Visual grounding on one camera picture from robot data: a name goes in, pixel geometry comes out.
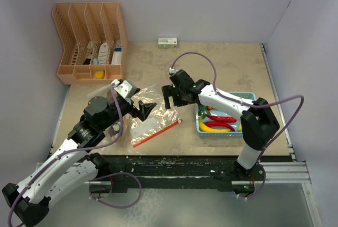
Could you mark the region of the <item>red zipper clear bag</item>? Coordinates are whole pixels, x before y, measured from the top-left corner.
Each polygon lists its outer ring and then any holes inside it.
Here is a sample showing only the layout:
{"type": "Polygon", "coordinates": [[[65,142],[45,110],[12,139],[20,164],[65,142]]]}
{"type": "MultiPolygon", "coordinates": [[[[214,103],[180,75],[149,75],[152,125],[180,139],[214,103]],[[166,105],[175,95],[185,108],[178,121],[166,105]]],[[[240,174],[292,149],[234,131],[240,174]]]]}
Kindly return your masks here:
{"type": "Polygon", "coordinates": [[[139,93],[133,96],[133,99],[137,102],[156,103],[156,107],[150,112],[145,121],[140,121],[138,118],[130,120],[130,137],[133,148],[181,124],[183,121],[175,109],[165,108],[162,93],[155,84],[141,89],[139,93]]]}

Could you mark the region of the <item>polka dot zip bag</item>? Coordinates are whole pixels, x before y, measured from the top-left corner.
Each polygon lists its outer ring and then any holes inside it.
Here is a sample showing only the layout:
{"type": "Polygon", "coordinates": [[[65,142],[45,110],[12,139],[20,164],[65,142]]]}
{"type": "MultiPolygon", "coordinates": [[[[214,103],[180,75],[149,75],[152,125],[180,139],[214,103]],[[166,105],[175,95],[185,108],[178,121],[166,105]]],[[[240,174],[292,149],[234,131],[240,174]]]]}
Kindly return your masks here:
{"type": "Polygon", "coordinates": [[[118,141],[121,141],[124,139],[124,137],[127,135],[127,132],[130,127],[130,122],[131,122],[131,116],[130,114],[126,114],[123,116],[123,125],[121,124],[120,116],[119,113],[116,109],[114,98],[111,93],[111,86],[109,84],[101,86],[100,88],[91,90],[87,94],[88,100],[91,100],[94,97],[104,97],[107,99],[109,107],[113,110],[114,115],[116,117],[116,121],[114,121],[106,130],[105,130],[105,135],[107,138],[107,141],[111,142],[114,139],[117,138],[120,130],[122,129],[122,135],[118,139],[118,141]]]}

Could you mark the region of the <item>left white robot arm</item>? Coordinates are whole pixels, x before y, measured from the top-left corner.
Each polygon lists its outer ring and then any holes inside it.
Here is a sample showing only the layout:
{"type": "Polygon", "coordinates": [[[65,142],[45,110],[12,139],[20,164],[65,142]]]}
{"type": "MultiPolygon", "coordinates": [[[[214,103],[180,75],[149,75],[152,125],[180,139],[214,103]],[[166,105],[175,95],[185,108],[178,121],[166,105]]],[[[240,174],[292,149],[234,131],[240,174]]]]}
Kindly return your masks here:
{"type": "Polygon", "coordinates": [[[105,130],[122,122],[125,115],[144,121],[156,107],[155,103],[142,101],[135,107],[133,95],[133,91],[125,90],[112,91],[112,101],[102,96],[91,98],[80,121],[54,154],[26,179],[3,187],[2,194],[10,207],[8,226],[12,226],[14,214],[21,220],[20,226],[36,226],[53,204],[80,184],[107,178],[109,163],[99,153],[91,153],[101,147],[105,130]]]}

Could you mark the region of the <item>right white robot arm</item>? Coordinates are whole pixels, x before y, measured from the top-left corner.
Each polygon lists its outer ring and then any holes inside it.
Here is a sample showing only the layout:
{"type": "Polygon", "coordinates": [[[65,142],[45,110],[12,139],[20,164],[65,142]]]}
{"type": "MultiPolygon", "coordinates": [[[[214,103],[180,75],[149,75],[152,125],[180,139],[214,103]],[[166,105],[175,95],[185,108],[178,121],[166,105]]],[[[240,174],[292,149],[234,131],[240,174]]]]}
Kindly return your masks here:
{"type": "Polygon", "coordinates": [[[176,107],[190,104],[210,106],[235,118],[241,124],[245,146],[236,160],[234,172],[238,179],[247,180],[253,175],[253,166],[263,149],[280,128],[268,102],[263,98],[250,100],[237,97],[219,90],[203,79],[194,81],[182,69],[170,68],[169,75],[172,83],[162,87],[166,109],[171,107],[169,97],[172,97],[176,107]]]}

